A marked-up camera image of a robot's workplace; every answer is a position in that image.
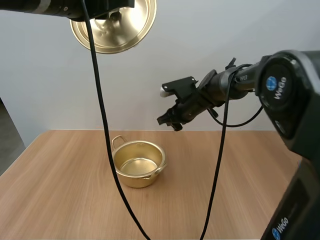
white wall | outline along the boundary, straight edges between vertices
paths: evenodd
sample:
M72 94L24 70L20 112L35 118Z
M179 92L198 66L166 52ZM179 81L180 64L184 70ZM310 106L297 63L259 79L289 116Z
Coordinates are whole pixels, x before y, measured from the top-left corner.
M112 130L169 130L156 118L174 103L162 83L211 70L232 59L254 63L284 49L320 49L319 0L158 0L155 23L129 51L99 54ZM25 145L48 129L101 127L90 53L68 19L0 13L0 97ZM231 103L229 122L259 108L254 95ZM186 130L218 130L207 113ZM272 130L265 114L243 129Z

blue logo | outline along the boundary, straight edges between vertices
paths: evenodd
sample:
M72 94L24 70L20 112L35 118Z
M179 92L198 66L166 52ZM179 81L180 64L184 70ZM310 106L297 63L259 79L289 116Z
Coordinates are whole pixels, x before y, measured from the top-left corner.
M274 236L275 240L280 240L280 233L277 229L272 228L272 235Z
M269 91L275 90L277 87L277 79L274 76L268 77L265 86Z

gold pot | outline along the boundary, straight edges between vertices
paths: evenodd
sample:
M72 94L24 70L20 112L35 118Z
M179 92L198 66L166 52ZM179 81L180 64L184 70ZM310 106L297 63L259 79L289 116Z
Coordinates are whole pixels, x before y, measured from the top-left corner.
M123 144L115 147L115 140ZM112 140L113 162L119 180L131 188L144 188L155 182L167 166L164 150L149 141L126 141L121 135Z

wooden table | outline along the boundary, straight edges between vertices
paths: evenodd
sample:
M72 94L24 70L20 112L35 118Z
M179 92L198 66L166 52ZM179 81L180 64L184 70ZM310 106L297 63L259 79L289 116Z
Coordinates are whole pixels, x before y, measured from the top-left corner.
M152 239L198 239L218 131L113 131L161 145L168 167L146 188L123 186ZM275 132L228 131L206 239L260 239L298 156ZM100 130L41 134L0 177L1 239L142 239L123 204Z

pot handle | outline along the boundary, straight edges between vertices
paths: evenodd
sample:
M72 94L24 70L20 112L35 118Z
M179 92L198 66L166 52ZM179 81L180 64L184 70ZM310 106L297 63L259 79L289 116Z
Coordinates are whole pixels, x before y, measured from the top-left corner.
M126 142L127 142L123 136L121 136L121 135L116 136L116 137L115 137L114 139L112 139L112 141L111 141L111 145L112 145L112 147L113 147L113 150L116 149L116 147L115 147L115 140L117 140L117 139L122 139L123 143L126 143Z
M150 176L148 177L144 177L143 179L151 179L155 176L157 176L159 173L161 173L163 171L163 169L165 169L165 167L167 166L168 164L165 162L161 167L159 167L157 170L154 171L154 173L152 173Z

